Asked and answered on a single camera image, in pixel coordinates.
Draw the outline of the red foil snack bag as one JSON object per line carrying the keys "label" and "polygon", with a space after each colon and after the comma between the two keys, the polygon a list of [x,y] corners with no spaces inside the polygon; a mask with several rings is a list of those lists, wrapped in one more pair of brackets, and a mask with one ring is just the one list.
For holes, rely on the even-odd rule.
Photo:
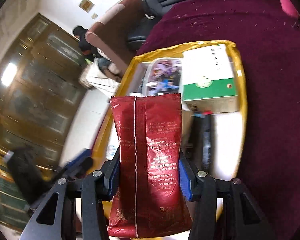
{"label": "red foil snack bag", "polygon": [[108,234],[165,237],[190,229],[179,185],[180,94],[122,96],[110,101],[120,148],[120,183]]}

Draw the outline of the blue capped black marker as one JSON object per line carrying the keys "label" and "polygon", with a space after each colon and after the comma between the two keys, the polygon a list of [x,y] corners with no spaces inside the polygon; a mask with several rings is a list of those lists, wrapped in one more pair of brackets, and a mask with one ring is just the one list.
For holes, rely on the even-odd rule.
{"label": "blue capped black marker", "polygon": [[203,150],[203,127],[204,115],[195,113],[192,116],[192,124],[190,127],[190,134],[186,144],[186,157],[190,160],[195,160],[200,157]]}

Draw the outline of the wooden glass door cabinet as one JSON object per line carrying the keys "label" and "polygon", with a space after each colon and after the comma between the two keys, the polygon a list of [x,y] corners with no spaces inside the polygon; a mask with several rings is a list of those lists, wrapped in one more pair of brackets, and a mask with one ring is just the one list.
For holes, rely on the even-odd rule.
{"label": "wooden glass door cabinet", "polygon": [[30,147],[45,180],[56,173],[63,146],[85,94],[77,40],[38,14],[21,31],[0,63],[0,224],[22,232],[27,202],[4,156]]}

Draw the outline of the red capped black marker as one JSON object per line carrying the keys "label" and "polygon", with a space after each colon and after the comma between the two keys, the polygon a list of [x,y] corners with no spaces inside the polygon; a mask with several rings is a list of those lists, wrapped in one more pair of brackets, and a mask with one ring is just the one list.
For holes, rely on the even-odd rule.
{"label": "red capped black marker", "polygon": [[211,166],[211,111],[205,111],[203,117],[203,152],[202,167],[207,173],[210,172]]}

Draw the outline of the white jacket on chair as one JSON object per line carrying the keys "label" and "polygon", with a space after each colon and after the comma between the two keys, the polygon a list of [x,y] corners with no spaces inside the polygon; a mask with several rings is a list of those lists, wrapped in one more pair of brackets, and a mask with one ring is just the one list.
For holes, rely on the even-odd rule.
{"label": "white jacket on chair", "polygon": [[122,78],[117,74],[115,75],[110,69],[115,69],[113,63],[99,66],[99,59],[95,58],[94,62],[86,59],[85,67],[79,77],[79,83],[86,89],[97,89],[103,93],[107,98],[115,95]]}

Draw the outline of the green white medicine box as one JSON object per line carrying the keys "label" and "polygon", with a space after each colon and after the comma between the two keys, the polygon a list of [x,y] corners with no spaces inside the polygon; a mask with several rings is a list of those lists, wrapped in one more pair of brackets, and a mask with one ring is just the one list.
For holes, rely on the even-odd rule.
{"label": "green white medicine box", "polygon": [[181,65],[181,99],[191,111],[238,111],[238,91],[226,45],[217,44],[185,51]]}

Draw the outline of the yellow tray with white base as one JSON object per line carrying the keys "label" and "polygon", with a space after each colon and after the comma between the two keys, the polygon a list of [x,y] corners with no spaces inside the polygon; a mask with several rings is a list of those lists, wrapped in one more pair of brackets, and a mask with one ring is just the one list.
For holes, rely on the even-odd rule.
{"label": "yellow tray with white base", "polygon": [[[214,117],[212,126],[214,145],[210,171],[217,179],[230,180],[236,176],[238,171],[247,124],[245,74],[239,50],[234,42],[227,40],[188,42],[136,56],[130,62],[114,96],[136,94],[143,96],[141,92],[138,93],[138,89],[142,87],[143,77],[149,62],[161,57],[182,59],[185,51],[217,44],[226,45],[226,53],[231,59],[238,91],[239,109],[230,113],[212,113]],[[186,135],[190,130],[190,113],[193,111],[183,101],[182,107],[183,135]]]}

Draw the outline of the person in black clothes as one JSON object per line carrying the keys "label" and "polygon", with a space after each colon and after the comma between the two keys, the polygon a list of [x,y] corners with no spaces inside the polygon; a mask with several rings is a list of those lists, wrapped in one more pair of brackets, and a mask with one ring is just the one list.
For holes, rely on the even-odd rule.
{"label": "person in black clothes", "polygon": [[72,33],[74,37],[79,39],[78,47],[81,50],[82,54],[86,59],[91,62],[94,62],[95,58],[102,58],[102,56],[98,53],[97,48],[92,46],[86,39],[85,34],[87,33],[87,29],[83,28],[81,25],[74,27]]}

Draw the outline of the clear box of trinkets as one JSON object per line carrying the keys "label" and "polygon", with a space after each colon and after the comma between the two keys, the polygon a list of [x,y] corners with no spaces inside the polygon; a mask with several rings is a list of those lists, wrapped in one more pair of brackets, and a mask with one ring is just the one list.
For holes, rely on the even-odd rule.
{"label": "clear box of trinkets", "polygon": [[143,77],[141,94],[159,96],[179,93],[182,74],[181,59],[161,57],[149,62]]}

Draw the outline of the small framed wall plaque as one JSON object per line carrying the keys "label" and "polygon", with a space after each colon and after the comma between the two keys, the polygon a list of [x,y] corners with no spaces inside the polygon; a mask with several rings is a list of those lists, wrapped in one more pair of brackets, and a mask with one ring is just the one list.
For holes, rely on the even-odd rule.
{"label": "small framed wall plaque", "polygon": [[79,4],[79,7],[85,12],[90,12],[90,10],[94,7],[94,3],[90,0],[82,0]]}

